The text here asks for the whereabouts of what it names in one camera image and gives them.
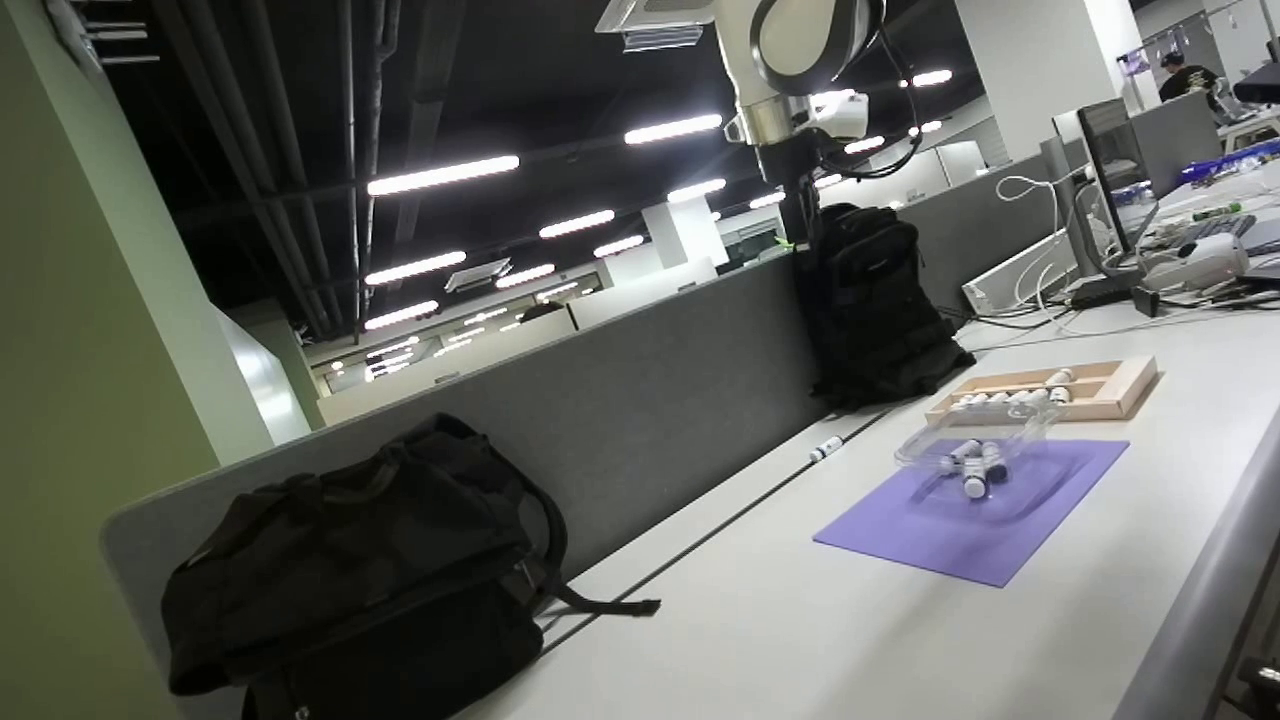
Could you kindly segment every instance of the office room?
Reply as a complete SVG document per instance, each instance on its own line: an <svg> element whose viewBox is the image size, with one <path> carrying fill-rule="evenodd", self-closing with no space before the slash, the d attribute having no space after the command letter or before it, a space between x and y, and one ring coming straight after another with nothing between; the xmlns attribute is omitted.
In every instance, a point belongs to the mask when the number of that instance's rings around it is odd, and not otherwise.
<svg viewBox="0 0 1280 720"><path fill-rule="evenodd" d="M3 717L1277 717L1277 29L3 0Z"/></svg>

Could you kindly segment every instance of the backpack strap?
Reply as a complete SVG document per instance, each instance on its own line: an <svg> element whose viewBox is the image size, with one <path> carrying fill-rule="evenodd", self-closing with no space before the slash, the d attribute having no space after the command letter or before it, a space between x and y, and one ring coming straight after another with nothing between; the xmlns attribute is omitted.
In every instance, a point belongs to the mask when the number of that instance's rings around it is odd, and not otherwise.
<svg viewBox="0 0 1280 720"><path fill-rule="evenodd" d="M653 617L661 608L661 600L589 600L574 590L569 590L569 580L562 580L569 525L562 525L561 506L545 490L537 490L505 454L495 454L488 446L488 438L480 438L471 423L439 411L437 427L448 438L459 438L459 440L480 440L520 479L520 490L537 499L537 510L547 525L547 550L545 550L547 576L545 576L537 600L555 597L571 614L589 614L589 617Z"/></svg>

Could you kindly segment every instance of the computer monitor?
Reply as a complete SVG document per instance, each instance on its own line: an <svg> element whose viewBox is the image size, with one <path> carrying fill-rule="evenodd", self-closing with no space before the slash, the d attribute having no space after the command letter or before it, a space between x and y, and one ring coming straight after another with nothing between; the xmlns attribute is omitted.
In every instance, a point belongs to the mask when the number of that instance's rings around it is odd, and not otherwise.
<svg viewBox="0 0 1280 720"><path fill-rule="evenodd" d="M1159 204L1126 110L1124 100L1104 100L1079 110L1076 122L1109 222L1120 234L1124 254L1131 254Z"/></svg>

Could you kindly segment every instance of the gray partition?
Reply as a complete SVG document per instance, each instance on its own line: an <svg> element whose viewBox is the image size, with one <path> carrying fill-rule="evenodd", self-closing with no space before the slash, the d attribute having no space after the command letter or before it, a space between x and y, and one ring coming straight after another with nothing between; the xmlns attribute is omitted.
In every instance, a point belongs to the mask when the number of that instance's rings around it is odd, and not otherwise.
<svg viewBox="0 0 1280 720"><path fill-rule="evenodd" d="M898 214L921 230L921 284L933 307L941 307L948 319L973 318L959 284L1053 234L1043 194L1030 194L1021 204L995 199L995 183L1002 178L1043 180L1048 170L1040 157L1030 157Z"/></svg>
<svg viewBox="0 0 1280 720"><path fill-rule="evenodd" d="M589 569L821 415L790 293L769 262L686 297L125 510L105 551L161 666L168 574L236 493L352 464L430 411L483 427L569 516ZM236 717L219 692L186 717Z"/></svg>
<svg viewBox="0 0 1280 720"><path fill-rule="evenodd" d="M1170 194L1187 166L1224 154L1204 91L1168 100L1136 118L1131 128L1157 198Z"/></svg>

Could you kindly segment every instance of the purple mat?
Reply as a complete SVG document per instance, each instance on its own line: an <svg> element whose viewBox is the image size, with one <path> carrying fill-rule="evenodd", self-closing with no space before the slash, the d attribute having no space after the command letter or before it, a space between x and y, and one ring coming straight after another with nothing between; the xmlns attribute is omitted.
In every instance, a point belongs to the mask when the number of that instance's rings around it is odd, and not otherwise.
<svg viewBox="0 0 1280 720"><path fill-rule="evenodd" d="M1026 446L985 506L935 474L945 450L933 450L817 532L817 543L1002 590L1124 450L1112 440Z"/></svg>

